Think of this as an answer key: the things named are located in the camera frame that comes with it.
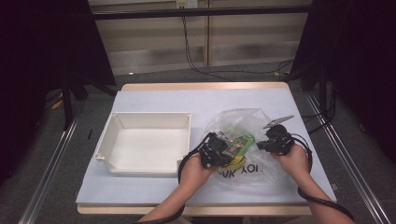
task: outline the hand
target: hand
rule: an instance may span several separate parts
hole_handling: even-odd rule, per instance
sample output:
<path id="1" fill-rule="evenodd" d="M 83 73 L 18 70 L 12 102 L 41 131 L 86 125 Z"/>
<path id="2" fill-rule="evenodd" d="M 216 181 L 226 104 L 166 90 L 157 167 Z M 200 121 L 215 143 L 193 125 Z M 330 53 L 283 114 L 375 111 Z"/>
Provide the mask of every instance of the hand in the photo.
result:
<path id="1" fill-rule="evenodd" d="M 215 173 L 218 168 L 219 167 L 212 166 L 205 169 L 201 164 L 201 156 L 197 153 L 186 162 L 181 172 L 179 186 L 195 192 L 206 183 L 207 179 Z"/>
<path id="2" fill-rule="evenodd" d="M 293 179 L 299 175 L 309 175 L 308 158 L 306 157 L 305 149 L 300 145 L 293 145 L 286 156 L 279 156 L 275 153 L 271 153 L 271 156 L 280 162 L 282 168 Z"/>

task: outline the clear plastic bag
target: clear plastic bag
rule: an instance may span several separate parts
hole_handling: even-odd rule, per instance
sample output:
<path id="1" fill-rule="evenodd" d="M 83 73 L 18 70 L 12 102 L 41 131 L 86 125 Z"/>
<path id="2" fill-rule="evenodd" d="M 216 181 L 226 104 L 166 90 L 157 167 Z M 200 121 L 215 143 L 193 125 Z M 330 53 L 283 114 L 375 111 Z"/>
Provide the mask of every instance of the clear plastic bag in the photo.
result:
<path id="1" fill-rule="evenodd" d="M 208 133 L 223 132 L 229 139 L 235 139 L 246 134 L 255 138 L 255 143 L 268 140 L 262 128 L 271 120 L 259 108 L 238 108 L 217 114 L 207 125 L 203 137 Z M 245 154 L 246 162 L 238 170 L 229 171 L 219 168 L 213 174 L 221 183 L 226 185 L 267 185 L 274 184 L 284 177 L 279 162 L 270 153 L 259 150 L 253 143 Z"/>

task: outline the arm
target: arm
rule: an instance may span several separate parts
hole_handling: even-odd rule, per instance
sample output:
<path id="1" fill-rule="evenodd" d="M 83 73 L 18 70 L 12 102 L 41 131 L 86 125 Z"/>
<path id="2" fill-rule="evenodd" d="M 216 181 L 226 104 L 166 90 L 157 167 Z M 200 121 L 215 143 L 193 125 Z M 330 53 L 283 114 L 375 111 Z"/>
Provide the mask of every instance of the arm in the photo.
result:
<path id="1" fill-rule="evenodd" d="M 177 188 L 156 208 L 143 216 L 139 222 L 170 217 L 175 214 L 217 169 L 218 167 L 205 169 L 201 164 L 199 154 L 192 156 L 183 168 Z"/>
<path id="2" fill-rule="evenodd" d="M 294 145 L 291 147 L 287 156 L 271 155 L 280 162 L 282 168 L 294 179 L 305 194 L 332 201 L 309 174 L 307 157 L 301 146 Z M 329 206 L 309 201 L 308 206 L 317 223 L 354 223 L 347 215 Z"/>

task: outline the white table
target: white table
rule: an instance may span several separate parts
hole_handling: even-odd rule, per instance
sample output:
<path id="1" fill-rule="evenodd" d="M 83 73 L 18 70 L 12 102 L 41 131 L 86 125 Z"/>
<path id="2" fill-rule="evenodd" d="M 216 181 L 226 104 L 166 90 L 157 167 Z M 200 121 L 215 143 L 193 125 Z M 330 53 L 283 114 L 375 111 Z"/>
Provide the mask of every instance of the white table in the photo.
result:
<path id="1" fill-rule="evenodd" d="M 304 123 L 285 83 L 164 83 L 127 84 L 116 97 L 112 112 L 191 112 L 191 149 L 199 141 L 203 123 L 223 110 L 262 108 L 270 119 L 294 115 L 283 124 L 298 133 L 313 150 L 311 175 L 335 200 L 332 188 L 312 146 Z M 233 186 L 223 189 L 209 178 L 191 200 L 184 216 L 308 216 L 304 199 L 288 176 L 275 185 Z M 136 178 L 111 175 L 94 157 L 77 198 L 81 214 L 144 215 L 177 186 L 175 178 Z"/>

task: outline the forearm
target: forearm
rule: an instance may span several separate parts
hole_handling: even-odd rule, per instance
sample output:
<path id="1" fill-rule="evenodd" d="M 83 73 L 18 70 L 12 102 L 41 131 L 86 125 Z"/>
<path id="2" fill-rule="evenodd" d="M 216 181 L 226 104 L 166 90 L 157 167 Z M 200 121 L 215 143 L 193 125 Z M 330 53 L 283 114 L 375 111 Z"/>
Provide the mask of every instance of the forearm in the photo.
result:
<path id="1" fill-rule="evenodd" d="M 309 174 L 294 177 L 294 180 L 305 194 L 332 202 Z M 308 206 L 317 223 L 354 223 L 347 215 L 329 206 L 309 201 Z"/>
<path id="2" fill-rule="evenodd" d="M 161 204 L 140 218 L 139 222 L 172 216 L 192 197 L 194 192 L 188 188 L 177 187 Z"/>

